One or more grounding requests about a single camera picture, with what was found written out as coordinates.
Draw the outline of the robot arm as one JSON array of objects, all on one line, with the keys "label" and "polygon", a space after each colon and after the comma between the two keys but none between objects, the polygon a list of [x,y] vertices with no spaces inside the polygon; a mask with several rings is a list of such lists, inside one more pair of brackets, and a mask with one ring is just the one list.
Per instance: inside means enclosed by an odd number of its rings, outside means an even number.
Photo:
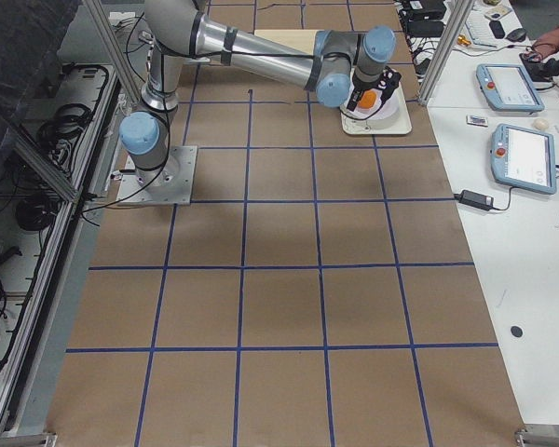
[{"label": "robot arm", "polygon": [[388,65],[395,34],[384,25],[361,34],[318,31],[307,54],[215,22],[201,1],[147,1],[144,17],[155,43],[151,67],[141,89],[140,112],[124,120],[120,136],[145,189],[164,184],[178,169],[163,142],[169,123],[159,123],[148,113],[175,114],[179,76],[189,61],[211,58],[294,84],[315,92],[321,105],[343,109],[348,118],[366,92],[376,93],[383,109],[400,85],[400,73]]}]

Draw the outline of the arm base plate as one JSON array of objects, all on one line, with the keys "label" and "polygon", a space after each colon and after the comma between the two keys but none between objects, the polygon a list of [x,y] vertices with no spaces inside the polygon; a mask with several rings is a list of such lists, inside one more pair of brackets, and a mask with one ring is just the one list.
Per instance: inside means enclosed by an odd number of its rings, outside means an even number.
[{"label": "arm base plate", "polygon": [[198,148],[195,145],[172,146],[167,164],[162,172],[135,169],[130,155],[127,155],[116,200],[118,205],[166,206],[189,205],[192,198]]}]

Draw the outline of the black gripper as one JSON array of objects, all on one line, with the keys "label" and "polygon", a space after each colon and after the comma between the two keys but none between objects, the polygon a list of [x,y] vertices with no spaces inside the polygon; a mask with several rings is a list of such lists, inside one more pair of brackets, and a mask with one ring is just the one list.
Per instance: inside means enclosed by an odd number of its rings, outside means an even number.
[{"label": "black gripper", "polygon": [[[393,96],[396,89],[400,86],[401,74],[385,67],[380,74],[365,74],[356,68],[352,75],[353,90],[347,102],[347,109],[350,112],[381,110],[387,101]],[[362,94],[367,90],[374,90],[377,94],[377,102],[370,110],[363,110],[357,107]]]}]

